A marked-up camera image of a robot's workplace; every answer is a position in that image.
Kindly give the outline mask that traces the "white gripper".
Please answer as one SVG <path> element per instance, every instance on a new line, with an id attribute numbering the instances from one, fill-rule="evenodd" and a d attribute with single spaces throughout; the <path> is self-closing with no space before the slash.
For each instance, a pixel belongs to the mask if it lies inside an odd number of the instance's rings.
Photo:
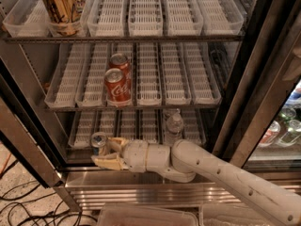
<path id="1" fill-rule="evenodd" d="M 107 170 L 129 169 L 131 172 L 152 171 L 158 174 L 171 172 L 169 146 L 149 144 L 144 140 L 133 140 L 128 143 L 127 138 L 110 137 L 107 145 L 116 153 L 92 155 L 91 159 L 96 166 Z M 122 150 L 123 158 L 118 154 Z"/>

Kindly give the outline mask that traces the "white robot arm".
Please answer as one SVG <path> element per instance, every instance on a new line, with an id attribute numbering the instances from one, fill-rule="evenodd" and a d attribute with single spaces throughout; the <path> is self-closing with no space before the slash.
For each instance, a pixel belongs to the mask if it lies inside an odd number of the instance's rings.
<path id="1" fill-rule="evenodd" d="M 103 169 L 151 171 L 179 183 L 201 175 L 276 226 L 301 226 L 301 196 L 221 160 L 189 140 L 168 146 L 111 137 L 91 159 Z"/>

